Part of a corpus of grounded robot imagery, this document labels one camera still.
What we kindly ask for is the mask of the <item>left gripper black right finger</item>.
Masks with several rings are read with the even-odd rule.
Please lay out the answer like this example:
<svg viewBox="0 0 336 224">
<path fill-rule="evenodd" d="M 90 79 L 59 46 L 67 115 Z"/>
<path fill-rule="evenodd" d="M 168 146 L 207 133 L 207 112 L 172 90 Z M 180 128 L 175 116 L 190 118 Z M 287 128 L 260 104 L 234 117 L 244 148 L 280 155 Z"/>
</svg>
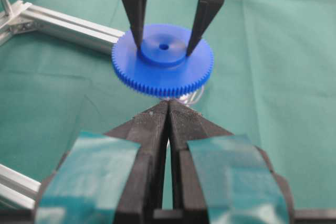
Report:
<svg viewBox="0 0 336 224">
<path fill-rule="evenodd" d="M 264 150 L 177 101 L 169 120 L 174 205 L 186 223 L 294 223 L 290 187 Z"/>
</svg>

